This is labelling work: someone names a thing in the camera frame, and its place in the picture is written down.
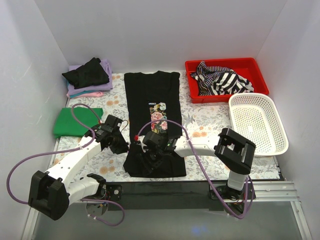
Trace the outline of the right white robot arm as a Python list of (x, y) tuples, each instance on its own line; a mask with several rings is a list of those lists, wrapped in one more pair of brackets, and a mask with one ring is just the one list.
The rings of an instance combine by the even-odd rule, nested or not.
[(245, 192), (245, 181), (251, 173), (256, 144), (230, 128), (223, 128), (217, 137), (187, 139), (185, 136), (169, 138), (153, 131), (135, 136), (141, 146), (139, 159), (148, 172), (160, 166), (165, 157), (199, 156), (216, 157), (229, 168), (226, 186), (218, 192), (225, 198), (237, 199)]

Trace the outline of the black floral print t-shirt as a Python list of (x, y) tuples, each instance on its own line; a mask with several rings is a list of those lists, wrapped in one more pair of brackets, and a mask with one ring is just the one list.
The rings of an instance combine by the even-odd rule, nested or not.
[(124, 85), (129, 116), (130, 146), (124, 170), (131, 177), (176, 178), (186, 176), (184, 158), (164, 156), (161, 165), (148, 172), (140, 156), (142, 148), (134, 143), (135, 136), (149, 131), (168, 138), (182, 136), (180, 106), (180, 74), (178, 72), (125, 73)]

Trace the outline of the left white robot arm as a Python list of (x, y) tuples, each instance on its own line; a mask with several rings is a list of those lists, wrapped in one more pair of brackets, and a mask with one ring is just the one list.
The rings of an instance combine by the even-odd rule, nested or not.
[(81, 138), (77, 151), (67, 154), (59, 163), (45, 172), (37, 171), (31, 178), (27, 204), (52, 220), (60, 219), (68, 207), (82, 199), (108, 204), (119, 201), (122, 186), (108, 183), (95, 173), (75, 180), (78, 172), (104, 149), (116, 155), (127, 153), (129, 144), (125, 141), (120, 126), (123, 120), (108, 115), (104, 123), (92, 127)]

